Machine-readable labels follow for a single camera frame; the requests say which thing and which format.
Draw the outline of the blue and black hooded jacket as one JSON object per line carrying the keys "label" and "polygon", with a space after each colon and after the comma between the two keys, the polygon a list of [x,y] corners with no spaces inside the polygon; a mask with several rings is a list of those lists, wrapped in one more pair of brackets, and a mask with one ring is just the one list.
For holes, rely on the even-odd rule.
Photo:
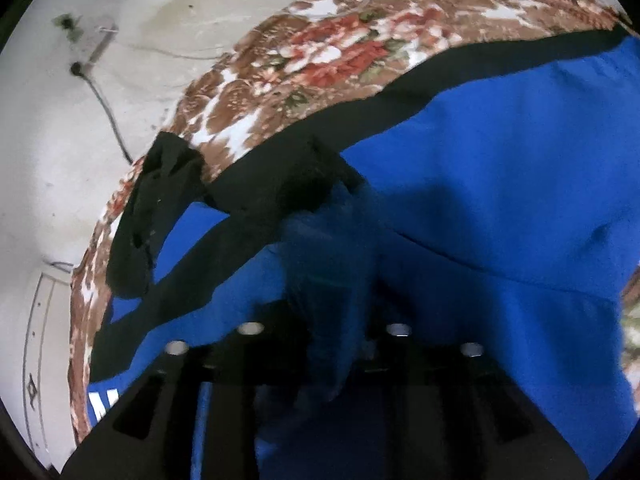
{"label": "blue and black hooded jacket", "polygon": [[119,222],[66,479],[623,479],[639,43],[454,48]]}

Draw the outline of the white wooden headboard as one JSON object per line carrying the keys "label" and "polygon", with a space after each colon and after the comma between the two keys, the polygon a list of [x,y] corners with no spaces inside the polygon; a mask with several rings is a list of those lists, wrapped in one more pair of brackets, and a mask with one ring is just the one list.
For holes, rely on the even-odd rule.
{"label": "white wooden headboard", "polygon": [[28,294],[23,354],[26,441],[43,466],[61,470],[76,448],[70,417],[70,274],[40,266]]}

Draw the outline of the white wall power strip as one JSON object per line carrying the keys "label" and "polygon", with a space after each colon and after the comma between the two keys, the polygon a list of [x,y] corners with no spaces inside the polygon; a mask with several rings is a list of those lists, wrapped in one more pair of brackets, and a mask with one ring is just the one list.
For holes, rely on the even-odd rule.
{"label": "white wall power strip", "polygon": [[119,27],[109,15],[82,16],[70,43],[72,61],[89,67],[96,65],[118,33]]}

